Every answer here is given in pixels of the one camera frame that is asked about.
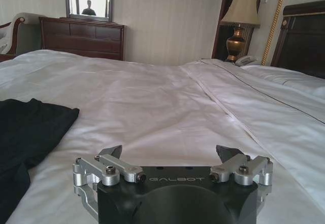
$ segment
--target black cloth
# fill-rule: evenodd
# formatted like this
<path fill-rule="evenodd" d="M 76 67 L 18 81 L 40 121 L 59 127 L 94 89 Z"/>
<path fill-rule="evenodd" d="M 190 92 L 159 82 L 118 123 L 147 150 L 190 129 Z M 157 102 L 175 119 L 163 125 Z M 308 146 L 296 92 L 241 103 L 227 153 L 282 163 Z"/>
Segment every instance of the black cloth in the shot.
<path fill-rule="evenodd" d="M 29 188 L 28 169 L 54 149 L 77 119 L 79 109 L 0 101 L 0 223 L 5 223 Z"/>
<path fill-rule="evenodd" d="M 89 15 L 89 16 L 96 16 L 96 12 L 93 10 L 93 9 L 88 9 L 88 8 L 86 8 L 86 9 L 84 9 L 83 11 L 82 11 L 82 14 L 83 15 Z"/>

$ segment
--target telephone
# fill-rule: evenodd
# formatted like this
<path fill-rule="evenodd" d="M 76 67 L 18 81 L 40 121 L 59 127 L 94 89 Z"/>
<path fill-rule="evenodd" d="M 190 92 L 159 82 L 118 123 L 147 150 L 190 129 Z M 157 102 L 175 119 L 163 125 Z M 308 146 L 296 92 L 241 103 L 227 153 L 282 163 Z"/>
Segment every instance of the telephone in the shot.
<path fill-rule="evenodd" d="M 245 65 L 260 65 L 261 61 L 259 61 L 256 57 L 251 56 L 251 55 L 246 55 L 241 58 L 239 58 L 236 62 L 235 65 L 241 67 Z"/>

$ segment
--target bolt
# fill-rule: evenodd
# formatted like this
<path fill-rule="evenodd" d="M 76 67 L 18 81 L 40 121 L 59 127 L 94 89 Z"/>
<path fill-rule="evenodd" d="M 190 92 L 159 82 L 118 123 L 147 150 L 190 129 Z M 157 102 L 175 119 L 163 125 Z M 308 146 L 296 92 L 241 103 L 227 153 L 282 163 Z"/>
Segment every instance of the bolt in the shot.
<path fill-rule="evenodd" d="M 107 166 L 106 167 L 106 173 L 107 173 L 107 175 L 113 175 L 113 174 L 115 174 L 115 172 L 116 172 L 115 167 L 113 167 L 113 166 Z"/>
<path fill-rule="evenodd" d="M 239 170 L 240 173 L 243 173 L 243 174 L 248 173 L 248 167 L 247 166 L 240 166 L 238 170 Z"/>
<path fill-rule="evenodd" d="M 219 174 L 215 173 L 215 172 L 211 172 L 209 175 L 209 178 L 212 182 L 218 182 L 219 181 Z"/>
<path fill-rule="evenodd" d="M 146 179 L 147 179 L 147 176 L 144 173 L 139 173 L 137 175 L 137 182 L 144 182 Z"/>

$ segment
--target bed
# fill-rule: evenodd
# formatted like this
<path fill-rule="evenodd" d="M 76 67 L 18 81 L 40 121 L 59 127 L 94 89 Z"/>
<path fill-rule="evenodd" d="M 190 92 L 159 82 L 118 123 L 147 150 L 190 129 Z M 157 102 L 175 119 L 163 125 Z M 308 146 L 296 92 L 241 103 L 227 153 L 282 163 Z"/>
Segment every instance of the bed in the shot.
<path fill-rule="evenodd" d="M 167 67 L 40 50 L 2 62 L 0 100 L 80 109 L 61 143 L 30 170 L 30 188 L 7 223 L 96 223 L 73 193 L 72 163 L 120 144 L 121 159 L 141 166 L 217 165 L 216 144 L 270 157 L 273 189 L 258 223 L 323 223 L 322 84 L 210 59 Z"/>

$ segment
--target wooden dresser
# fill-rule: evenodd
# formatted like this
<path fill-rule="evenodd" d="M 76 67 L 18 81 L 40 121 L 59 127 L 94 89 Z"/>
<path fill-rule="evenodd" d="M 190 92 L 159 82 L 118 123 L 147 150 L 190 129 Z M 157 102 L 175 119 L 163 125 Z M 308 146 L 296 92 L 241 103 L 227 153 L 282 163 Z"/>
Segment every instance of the wooden dresser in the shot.
<path fill-rule="evenodd" d="M 73 18 L 40 17 L 42 48 L 124 60 L 124 25 Z"/>

